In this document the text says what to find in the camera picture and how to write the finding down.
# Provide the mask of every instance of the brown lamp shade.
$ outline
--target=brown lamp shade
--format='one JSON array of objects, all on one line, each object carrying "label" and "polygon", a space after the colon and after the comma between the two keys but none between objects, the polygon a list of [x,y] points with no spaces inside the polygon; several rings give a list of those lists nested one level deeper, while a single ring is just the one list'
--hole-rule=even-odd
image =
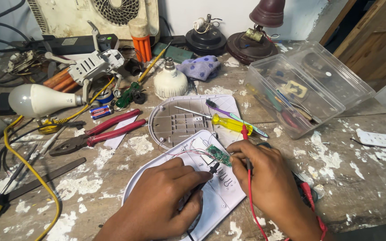
[{"label": "brown lamp shade", "polygon": [[284,23],[285,0],[260,0],[250,19],[263,27],[280,27]]}]

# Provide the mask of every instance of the hand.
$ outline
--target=hand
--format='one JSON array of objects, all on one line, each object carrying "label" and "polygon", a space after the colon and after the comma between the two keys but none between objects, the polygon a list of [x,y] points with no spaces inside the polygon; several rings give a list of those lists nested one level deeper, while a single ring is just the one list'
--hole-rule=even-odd
[{"label": "hand", "polygon": [[281,152],[265,146],[255,146],[248,140],[228,146],[232,170],[248,196],[248,171],[245,158],[252,166],[251,189],[253,203],[272,219],[292,240],[319,241],[323,233],[316,215],[300,198],[291,171]]},{"label": "hand", "polygon": [[197,185],[212,179],[209,172],[184,166],[179,157],[148,168],[116,214],[104,224],[95,241],[147,241],[180,236],[201,210],[203,192],[192,194],[179,211],[179,201]]}]

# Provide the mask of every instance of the person's left hand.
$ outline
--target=person's left hand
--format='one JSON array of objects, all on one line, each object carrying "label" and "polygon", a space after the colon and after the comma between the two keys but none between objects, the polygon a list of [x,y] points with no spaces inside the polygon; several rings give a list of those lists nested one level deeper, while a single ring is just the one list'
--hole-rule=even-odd
[{"label": "person's left hand", "polygon": [[212,179],[209,172],[184,166],[179,157],[146,169],[123,206],[104,224],[94,241],[147,241],[180,236],[201,210],[203,192],[192,194],[179,211],[179,201],[197,185]]}]

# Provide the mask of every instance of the red probe wire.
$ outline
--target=red probe wire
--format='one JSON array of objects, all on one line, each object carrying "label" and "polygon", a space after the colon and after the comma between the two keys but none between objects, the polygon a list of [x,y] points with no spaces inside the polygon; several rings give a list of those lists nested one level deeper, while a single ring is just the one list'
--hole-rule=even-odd
[{"label": "red probe wire", "polygon": [[[244,137],[244,140],[248,140],[248,130],[247,130],[247,127],[245,126],[245,123],[242,125],[241,134]],[[257,227],[260,228],[260,231],[262,232],[263,237],[265,238],[266,241],[268,241],[268,237],[266,236],[265,231],[263,231],[259,221],[257,221],[257,216],[256,216],[256,213],[254,212],[253,195],[251,192],[251,164],[248,158],[247,158],[247,168],[248,168],[248,197],[250,199],[251,212],[253,213],[253,218],[256,221]]]}]

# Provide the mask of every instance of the red-handled pliers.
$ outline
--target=red-handled pliers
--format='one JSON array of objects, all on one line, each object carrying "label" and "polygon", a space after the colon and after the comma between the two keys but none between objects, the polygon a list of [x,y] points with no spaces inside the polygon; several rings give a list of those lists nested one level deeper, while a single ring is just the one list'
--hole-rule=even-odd
[{"label": "red-handled pliers", "polygon": [[139,115],[140,110],[135,109],[131,112],[127,112],[125,114],[118,115],[116,117],[113,117],[104,123],[96,126],[93,129],[87,130],[84,132],[83,135],[79,135],[77,137],[71,138],[64,143],[56,146],[53,148],[53,150],[50,151],[50,156],[62,156],[66,154],[73,153],[74,151],[77,151],[85,146],[93,146],[98,142],[105,141],[111,138],[115,138],[118,136],[121,136],[131,130],[137,129],[138,127],[144,125],[147,123],[146,120],[141,119],[138,121],[135,121],[125,127],[122,127],[120,129],[116,129],[110,132],[101,133],[102,131],[110,128],[111,126],[115,125],[116,123],[119,123],[120,121],[127,120],[131,117],[134,117],[136,115]]}]

